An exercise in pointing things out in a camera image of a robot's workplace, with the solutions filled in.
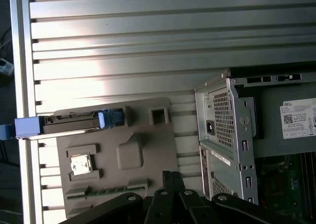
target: square opening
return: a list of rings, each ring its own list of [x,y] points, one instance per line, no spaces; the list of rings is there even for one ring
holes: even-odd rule
[[[248,77],[247,83],[260,83],[261,77]]]
[[[262,77],[263,82],[271,82],[271,76],[264,76]]]
[[[153,111],[154,124],[166,124],[164,109]]]

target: rear port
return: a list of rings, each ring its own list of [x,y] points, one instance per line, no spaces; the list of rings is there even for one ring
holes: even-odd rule
[[[276,80],[279,82],[286,81],[286,80],[293,81],[293,80],[301,80],[301,79],[302,79],[301,74],[294,74],[294,75],[289,75],[289,76],[281,75],[281,76],[276,77]]]
[[[271,82],[271,76],[264,76],[262,77],[263,82]]]
[[[215,135],[215,123],[213,120],[206,121],[206,131],[209,135]]]
[[[247,83],[260,83],[261,77],[248,77]]]

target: screw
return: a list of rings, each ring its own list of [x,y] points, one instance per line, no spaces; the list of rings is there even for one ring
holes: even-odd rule
[[[241,116],[241,117],[239,118],[239,122],[240,122],[241,124],[248,124],[248,123],[249,123],[249,118],[246,117],[246,116]]]
[[[221,201],[226,201],[227,200],[227,197],[226,196],[218,196],[218,199],[221,200]]]
[[[186,191],[184,191],[184,194],[191,195],[191,194],[193,194],[193,192],[191,190],[186,190]]]

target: metal frame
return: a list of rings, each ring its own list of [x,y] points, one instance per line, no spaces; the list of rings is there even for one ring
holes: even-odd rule
[[[188,1],[10,0],[18,117],[168,96],[179,170],[200,188],[193,88],[219,68],[316,60],[315,0]],[[55,140],[19,148],[25,223],[61,221]]]
[[[274,76],[273,74],[269,73],[263,73],[261,76],[271,76],[271,81],[248,83],[248,76],[243,76],[239,78],[234,75],[231,75],[230,71],[225,71],[222,74],[219,74],[218,77],[215,77],[214,79],[207,81],[205,84],[196,89],[196,104],[200,146],[207,149],[207,167],[209,174],[210,172],[213,172],[213,175],[216,175],[216,170],[218,170],[217,173],[219,174],[218,176],[220,182],[222,182],[226,187],[228,187],[229,190],[233,190],[232,192],[236,192],[237,195],[239,195],[239,197],[242,197],[245,200],[249,200],[251,202],[258,204],[257,178],[254,161],[255,153],[253,149],[253,137],[255,137],[256,135],[256,118],[254,114],[255,108],[253,98],[239,98],[235,86],[242,85],[244,88],[247,88],[258,86],[302,84],[308,82],[316,82],[316,73],[298,72],[298,74],[301,74],[300,80],[279,81],[277,79],[277,76]],[[212,119],[215,120],[215,118],[212,115],[214,114],[214,109],[212,107],[212,109],[208,109],[208,104],[213,105],[214,95],[218,93],[223,93],[224,91],[227,91],[229,94],[229,98],[232,102],[232,112],[234,113],[235,130],[233,133],[232,148],[228,148],[226,145],[218,143],[218,141],[216,141],[215,139],[215,136],[207,134],[206,131],[206,121]],[[231,173],[231,167],[227,165],[225,166],[224,162],[218,162],[220,159],[216,159],[214,156],[210,154],[210,151],[212,150],[218,151],[218,153],[224,159],[231,161],[231,164],[233,164],[232,167],[235,167],[235,173],[239,173],[240,177],[234,177],[234,172],[232,173],[232,175],[226,176],[226,174]],[[262,152],[262,149],[260,151],[263,154],[260,154],[260,156],[271,156],[271,154],[268,155],[268,151]],[[211,179],[209,180],[209,198],[211,198],[214,195],[211,190]],[[241,182],[241,186],[232,188],[238,180]]]
[[[232,193],[236,193],[239,197],[258,204],[257,177],[252,146],[253,123],[250,109],[245,107],[243,99],[238,98],[236,89],[233,87],[236,81],[226,78],[227,76],[225,73],[220,74],[220,77],[206,82],[205,87],[201,86],[196,90],[200,145],[208,149],[209,172],[212,171],[215,176],[218,176],[219,181],[229,190],[232,190]],[[232,147],[230,149],[218,143],[213,139],[214,136],[208,135],[206,131],[206,121],[210,119],[207,115],[207,105],[214,103],[215,94],[223,93],[224,91],[228,92],[228,98],[233,107],[231,113],[233,113],[235,129],[232,134]],[[247,118],[247,122],[243,124],[241,118]],[[247,141],[248,150],[243,149],[243,141]],[[230,165],[220,161],[219,158],[211,155],[209,151],[215,151],[223,159],[229,160]],[[239,174],[240,186],[238,186],[237,177],[234,175],[236,173]],[[212,181],[209,180],[211,195],[209,198],[214,195],[211,190],[211,184]]]
[[[244,88],[257,87],[257,86],[301,84],[304,87],[308,87],[309,89],[313,89],[313,86],[310,83],[315,84],[316,72],[308,72],[308,73],[299,73],[298,72],[298,74],[301,74],[300,80],[278,81],[276,76],[272,76],[271,82],[247,83],[246,78],[235,78],[235,79],[230,80],[230,84],[231,84],[231,87],[233,85],[235,85],[235,86],[243,85]],[[313,98],[315,96],[315,93],[313,93],[312,91],[310,91],[310,92],[308,92],[308,91],[307,92],[306,91],[298,92],[296,90],[296,91],[291,92],[291,95],[293,95],[293,98],[295,98],[295,100],[296,100],[298,97]],[[315,148],[313,147],[313,138],[307,137],[307,138],[303,138],[303,139],[304,140],[301,140],[302,144],[299,147],[295,146],[297,141],[288,140],[288,141],[284,142],[284,143],[286,143],[286,146],[284,146],[284,145],[281,146],[281,144],[280,144],[281,149],[273,149],[272,147],[269,146],[270,143],[264,142],[262,140],[256,140],[256,141],[254,141],[254,145],[256,147],[256,149],[254,151],[254,156],[256,158],[258,158],[258,157],[265,157],[265,156],[276,156],[276,155],[283,155],[283,154],[290,154],[290,153],[303,153],[303,152],[314,151]]]

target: circuit board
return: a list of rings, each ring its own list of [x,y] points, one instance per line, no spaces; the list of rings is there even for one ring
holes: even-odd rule
[[[300,223],[310,223],[303,219],[301,169],[297,155],[258,158],[256,170],[260,206]]]

